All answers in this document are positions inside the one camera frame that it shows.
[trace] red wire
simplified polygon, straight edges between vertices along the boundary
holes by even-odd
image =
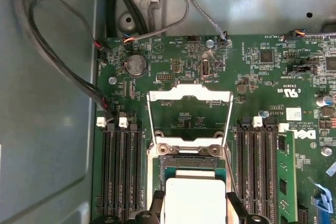
[[[98,42],[96,42],[96,41],[94,41],[93,44],[94,44],[96,47],[101,47],[101,44],[98,43]]]

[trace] mounting screw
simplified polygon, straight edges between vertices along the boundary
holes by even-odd
[[[109,78],[109,84],[115,85],[116,83],[117,83],[116,77],[112,76],[112,77]]]
[[[212,39],[208,39],[206,42],[205,42],[205,46],[207,48],[213,48],[215,45],[215,42],[212,40]]]
[[[332,149],[330,147],[323,147],[321,149],[321,154],[325,157],[329,157],[332,154]]]

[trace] gray cable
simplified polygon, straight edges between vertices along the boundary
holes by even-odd
[[[210,24],[216,29],[216,31],[218,32],[218,34],[220,35],[220,37],[225,40],[225,36],[224,33],[222,31],[222,29],[219,27],[219,25],[205,12],[202,10],[202,8],[198,5],[198,3],[196,2],[196,0],[190,0],[190,2],[193,4],[193,6],[196,8],[196,10],[202,14],[209,22]]]
[[[154,17],[155,8],[156,8],[156,3],[150,2],[148,10],[147,10],[149,31],[155,31],[155,17]]]
[[[135,37],[134,39],[135,40],[140,40],[140,39],[144,39],[144,38],[149,38],[149,37],[152,37],[152,36],[155,36],[155,35],[158,35],[158,34],[161,34],[161,33],[164,33],[165,31],[169,30],[170,28],[174,27],[174,26],[177,26],[179,25],[180,23],[182,23],[183,21],[185,21],[185,19],[187,18],[188,16],[188,13],[189,13],[189,2],[188,0],[184,0],[184,3],[185,3],[185,12],[184,12],[184,15],[183,17],[179,20],[179,21],[176,21],[174,23],[171,23],[170,25],[162,28],[162,29],[159,29],[157,31],[153,31],[153,32],[150,32],[148,34],[144,34],[144,35],[140,35],[140,36],[137,36]]]
[[[44,41],[39,39],[39,35],[33,29],[31,22],[29,21],[28,11],[26,9],[25,0],[13,0],[15,14],[20,24],[21,29],[26,33],[29,41],[33,44],[39,54],[46,59],[52,66],[54,66],[64,77],[75,84],[83,93],[87,94],[97,104],[97,106],[105,112],[108,111],[108,105],[105,103],[104,98],[93,92],[91,87],[83,85],[82,79],[75,75],[65,63],[55,54],[50,52],[50,46],[44,45]]]
[[[329,37],[329,36],[336,36],[336,33],[318,33],[318,34],[307,34],[305,33],[304,37]]]

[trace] integrated circuit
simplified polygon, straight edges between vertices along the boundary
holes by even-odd
[[[260,63],[273,63],[273,51],[271,49],[260,51]]]
[[[244,94],[240,94],[238,96],[238,101],[239,102],[246,102],[246,96]]]
[[[287,195],[287,182],[284,179],[280,179],[279,181],[279,189],[284,195]]]
[[[246,93],[246,89],[247,89],[247,87],[246,87],[245,84],[239,84],[237,86],[238,93],[244,94],[244,93]]]
[[[278,147],[279,147],[279,150],[281,150],[281,151],[285,152],[287,150],[286,137],[285,136],[279,136]]]
[[[326,71],[336,71],[336,57],[326,57],[325,60]]]
[[[284,216],[281,216],[280,224],[288,224],[288,220]]]

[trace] screw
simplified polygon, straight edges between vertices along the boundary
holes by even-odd
[[[205,42],[205,46],[207,48],[213,48],[215,45],[215,42],[212,40],[212,39],[208,39],[206,42]]]
[[[117,83],[116,77],[112,76],[112,77],[109,78],[109,84],[115,85],[116,83]]]
[[[258,112],[258,116],[261,116],[262,118],[267,118],[267,117],[269,117],[269,112],[266,111],[266,110],[260,110]]]
[[[332,149],[330,147],[323,147],[321,149],[321,154],[325,157],[329,157],[332,154]]]

